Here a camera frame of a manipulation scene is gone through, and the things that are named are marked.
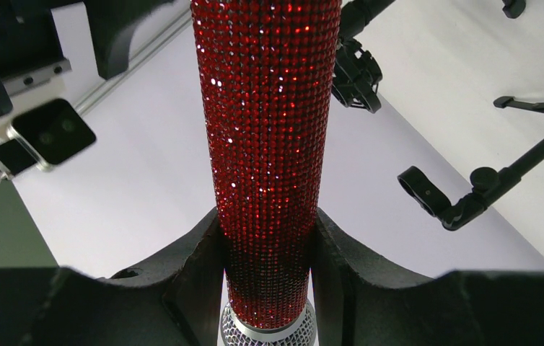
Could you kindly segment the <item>black shock-mount tripod stand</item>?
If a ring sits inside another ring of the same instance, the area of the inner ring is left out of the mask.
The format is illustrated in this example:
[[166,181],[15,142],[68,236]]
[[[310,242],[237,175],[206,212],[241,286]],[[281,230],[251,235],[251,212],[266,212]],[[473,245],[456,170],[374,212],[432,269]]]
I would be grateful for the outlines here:
[[374,114],[382,106],[377,94],[382,70],[356,36],[393,3],[349,1],[342,7],[331,93],[344,107]]

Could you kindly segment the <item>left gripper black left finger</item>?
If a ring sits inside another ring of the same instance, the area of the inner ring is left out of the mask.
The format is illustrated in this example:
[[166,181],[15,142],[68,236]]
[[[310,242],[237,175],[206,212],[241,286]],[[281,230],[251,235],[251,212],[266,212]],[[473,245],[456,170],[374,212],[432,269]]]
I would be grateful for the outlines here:
[[0,268],[0,345],[215,345],[223,274],[215,210],[110,278]]

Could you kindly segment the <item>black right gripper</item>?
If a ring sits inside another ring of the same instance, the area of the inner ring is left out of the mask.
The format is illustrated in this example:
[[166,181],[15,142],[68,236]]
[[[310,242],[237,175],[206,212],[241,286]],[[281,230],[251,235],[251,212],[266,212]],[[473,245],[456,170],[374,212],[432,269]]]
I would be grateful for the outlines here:
[[[98,75],[104,80],[127,69],[139,25],[170,0],[87,0],[84,2]],[[12,97],[71,71],[52,10],[62,1],[0,1],[0,117]]]

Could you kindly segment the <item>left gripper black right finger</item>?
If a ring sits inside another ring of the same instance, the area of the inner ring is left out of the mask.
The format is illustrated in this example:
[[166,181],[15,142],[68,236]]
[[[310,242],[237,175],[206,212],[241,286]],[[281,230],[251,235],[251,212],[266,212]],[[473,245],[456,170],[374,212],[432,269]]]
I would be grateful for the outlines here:
[[544,345],[544,272],[453,270],[428,278],[315,223],[321,345]]

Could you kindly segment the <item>red glitter microphone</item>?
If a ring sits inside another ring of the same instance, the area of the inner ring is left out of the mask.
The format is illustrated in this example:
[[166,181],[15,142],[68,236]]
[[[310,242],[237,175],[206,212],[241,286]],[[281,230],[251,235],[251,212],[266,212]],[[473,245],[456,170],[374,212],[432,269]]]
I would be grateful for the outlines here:
[[312,345],[308,299],[339,1],[192,1],[225,345]]

